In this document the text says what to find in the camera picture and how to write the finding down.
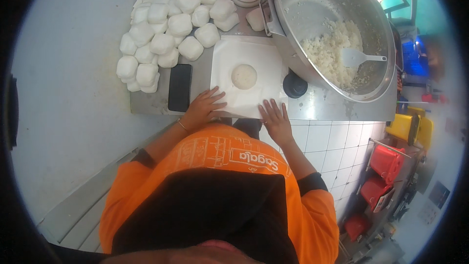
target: blue plastic basket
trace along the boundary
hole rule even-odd
[[[418,51],[413,41],[402,44],[402,61],[406,73],[428,77],[428,62],[419,60]]]

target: bracelet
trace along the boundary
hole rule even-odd
[[[180,122],[181,119],[178,119],[177,122],[182,126],[183,129],[186,130],[186,132],[188,132],[188,130],[186,129],[186,127]]]

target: pot handle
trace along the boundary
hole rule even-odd
[[[272,34],[278,34],[285,36],[285,32],[283,32],[280,21],[278,20],[277,10],[275,9],[273,0],[259,0],[259,7],[262,11],[266,35],[272,36]],[[270,21],[268,21],[268,14],[266,13],[267,8],[270,10]]]

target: wrist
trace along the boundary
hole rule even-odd
[[[196,129],[196,126],[191,122],[190,119],[183,115],[178,122],[180,123],[181,127],[183,127],[187,132],[192,132]]]
[[[296,145],[296,142],[295,142],[295,139],[291,137],[290,139],[287,139],[283,141],[282,143],[279,143],[278,145],[280,146],[280,148],[282,148],[282,150],[284,150],[285,148]]]

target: red container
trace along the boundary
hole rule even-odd
[[[379,198],[386,194],[392,187],[392,185],[387,185],[379,177],[373,176],[363,184],[360,193],[372,210],[374,210],[376,204],[378,204]]]
[[[360,235],[367,232],[371,226],[372,224],[364,214],[354,215],[344,224],[345,230],[352,242],[356,241]]]
[[[405,153],[404,148],[391,148]],[[386,147],[378,145],[373,151],[372,159],[370,160],[370,167],[384,179],[386,184],[392,185],[401,171],[403,163],[404,156],[391,151]]]

